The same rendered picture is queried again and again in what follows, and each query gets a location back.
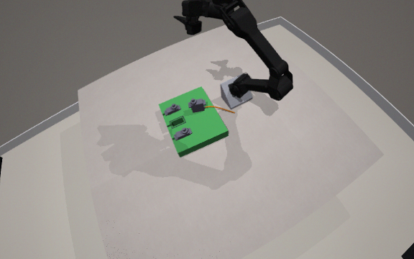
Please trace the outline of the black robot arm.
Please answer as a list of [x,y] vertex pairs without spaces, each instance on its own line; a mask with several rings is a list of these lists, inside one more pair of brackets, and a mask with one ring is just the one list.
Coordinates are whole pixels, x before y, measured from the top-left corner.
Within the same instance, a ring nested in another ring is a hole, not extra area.
[[[262,59],[270,73],[269,79],[253,79],[242,74],[228,85],[233,97],[241,98],[248,91],[269,94],[280,101],[293,89],[293,75],[288,64],[277,54],[266,37],[257,28],[257,20],[242,0],[212,0],[211,16],[222,19],[227,28],[237,37],[244,39]],[[205,16],[202,6],[205,0],[182,1],[183,16],[188,23],[198,23]],[[234,11],[235,7],[240,7]]]

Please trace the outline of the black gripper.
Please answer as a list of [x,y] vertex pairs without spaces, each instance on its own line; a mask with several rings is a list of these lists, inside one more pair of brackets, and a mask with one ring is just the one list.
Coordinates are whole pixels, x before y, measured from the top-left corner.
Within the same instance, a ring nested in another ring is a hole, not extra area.
[[[211,16],[211,7],[212,7],[213,2],[212,0],[205,0],[205,1],[206,1],[206,4],[202,6],[202,11],[203,13],[205,13],[204,17],[213,18]],[[202,21],[198,21],[198,23],[194,24],[194,23],[188,23],[187,22],[188,20],[186,20],[186,17],[174,16],[174,18],[185,25],[185,30],[187,30],[187,34],[189,35],[195,35],[202,31]]]

